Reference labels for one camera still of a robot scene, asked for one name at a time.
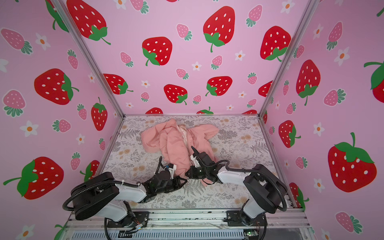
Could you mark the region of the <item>pink hooded jacket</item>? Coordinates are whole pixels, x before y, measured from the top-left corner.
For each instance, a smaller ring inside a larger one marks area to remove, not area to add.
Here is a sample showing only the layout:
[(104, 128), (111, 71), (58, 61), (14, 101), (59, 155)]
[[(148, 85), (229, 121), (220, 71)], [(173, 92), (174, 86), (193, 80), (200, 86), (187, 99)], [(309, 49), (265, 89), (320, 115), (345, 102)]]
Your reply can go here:
[(165, 162), (177, 166), (175, 174), (184, 178), (193, 164), (191, 155), (194, 151), (191, 147), (200, 153), (207, 153), (214, 162), (218, 161), (209, 142), (218, 132), (219, 129), (211, 124), (188, 129), (171, 119), (145, 130), (141, 139), (146, 152), (161, 152)]

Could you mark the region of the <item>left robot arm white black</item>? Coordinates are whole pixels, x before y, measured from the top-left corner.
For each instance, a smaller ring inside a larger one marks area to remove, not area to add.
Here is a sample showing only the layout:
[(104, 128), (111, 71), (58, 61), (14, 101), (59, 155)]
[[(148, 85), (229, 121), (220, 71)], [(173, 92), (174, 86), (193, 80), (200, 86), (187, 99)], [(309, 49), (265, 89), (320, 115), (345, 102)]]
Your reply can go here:
[(173, 177), (168, 170), (137, 184), (117, 181), (111, 172), (105, 172), (76, 186), (71, 191), (71, 197), (63, 203), (63, 209), (74, 212), (79, 221), (99, 216), (114, 222), (132, 222), (135, 214), (129, 202), (148, 203), (157, 195), (181, 189), (187, 182), (179, 176)]

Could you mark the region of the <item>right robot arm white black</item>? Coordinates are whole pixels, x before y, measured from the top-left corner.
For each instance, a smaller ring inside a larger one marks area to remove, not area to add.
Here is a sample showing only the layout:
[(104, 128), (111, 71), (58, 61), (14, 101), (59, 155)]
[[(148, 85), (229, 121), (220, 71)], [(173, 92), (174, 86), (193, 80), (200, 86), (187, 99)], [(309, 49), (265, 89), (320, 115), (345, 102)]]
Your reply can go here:
[(265, 213), (274, 214), (277, 210), (285, 212), (288, 209), (286, 185), (264, 165), (235, 169), (230, 167), (228, 160), (214, 162), (207, 153), (198, 152), (194, 147), (191, 149), (191, 160), (195, 165), (186, 172), (188, 178), (203, 180), (207, 185), (234, 184), (248, 190), (252, 197), (241, 209), (244, 219), (254, 220)]

